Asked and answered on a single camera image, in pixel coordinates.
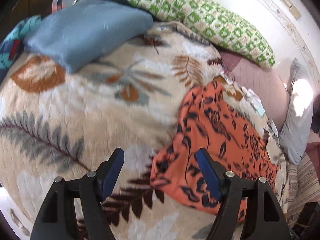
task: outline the floral blanket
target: floral blanket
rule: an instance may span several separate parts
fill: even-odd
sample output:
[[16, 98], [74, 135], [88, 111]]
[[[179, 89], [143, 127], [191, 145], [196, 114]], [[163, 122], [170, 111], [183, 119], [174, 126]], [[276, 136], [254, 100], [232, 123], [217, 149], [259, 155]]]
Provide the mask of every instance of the floral blanket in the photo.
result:
[[[124, 166], [102, 205], [115, 236], [205, 238], [215, 216], [182, 206], [149, 178], [155, 150], [169, 145], [176, 132], [183, 97], [194, 84], [211, 82], [220, 63], [210, 43], [177, 22], [156, 24], [73, 75], [50, 58], [23, 54], [1, 85], [1, 184], [34, 222], [56, 176], [80, 178], [121, 147]], [[286, 163], [275, 135], [264, 131], [268, 119], [255, 114], [236, 84], [224, 86], [223, 99], [268, 138], [268, 155], [279, 166], [276, 193], [286, 212]], [[76, 214], [86, 238], [79, 201]]]

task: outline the green and white pillow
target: green and white pillow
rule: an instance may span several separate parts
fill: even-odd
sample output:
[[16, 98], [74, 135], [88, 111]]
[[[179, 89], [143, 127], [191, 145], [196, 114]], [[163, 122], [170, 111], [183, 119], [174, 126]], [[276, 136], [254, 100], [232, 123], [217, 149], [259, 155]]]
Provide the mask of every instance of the green and white pillow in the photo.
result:
[[238, 52], [263, 68], [275, 63], [273, 50], [241, 16], [212, 0], [128, 0], [162, 21], [180, 21], [212, 43]]

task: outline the orange floral fabric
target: orange floral fabric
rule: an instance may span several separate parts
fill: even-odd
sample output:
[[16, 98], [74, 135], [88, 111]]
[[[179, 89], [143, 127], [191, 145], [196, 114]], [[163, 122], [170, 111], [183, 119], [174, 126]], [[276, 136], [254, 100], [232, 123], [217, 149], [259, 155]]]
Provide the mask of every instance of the orange floral fabric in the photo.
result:
[[[153, 159], [150, 183], [176, 201], [217, 214], [220, 203], [210, 197], [195, 159], [201, 147], [241, 178], [267, 178], [274, 189], [278, 167], [270, 162], [265, 143], [249, 121], [223, 99], [223, 86], [213, 81], [203, 89], [193, 87], [182, 102], [177, 133], [172, 144]], [[246, 200], [238, 220], [243, 221]]]

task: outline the silver screw head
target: silver screw head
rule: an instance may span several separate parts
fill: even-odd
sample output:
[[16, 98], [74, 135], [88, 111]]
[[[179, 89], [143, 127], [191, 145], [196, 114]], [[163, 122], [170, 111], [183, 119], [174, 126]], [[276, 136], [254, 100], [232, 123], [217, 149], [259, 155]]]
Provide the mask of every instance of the silver screw head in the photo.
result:
[[235, 176], [235, 173], [233, 171], [227, 171], [226, 172], [226, 175], [230, 178], [234, 177]]
[[262, 183], [266, 183], [267, 179], [265, 177], [259, 177], [259, 181]]
[[58, 177], [55, 177], [55, 178], [54, 178], [54, 182], [55, 182], [55, 183], [58, 183], [58, 182], [60, 182], [60, 181], [62, 181], [62, 177], [58, 176]]
[[89, 178], [93, 178], [94, 176], [96, 176], [96, 172], [95, 172], [95, 171], [89, 171], [89, 172], [87, 173], [87, 176], [88, 176]]

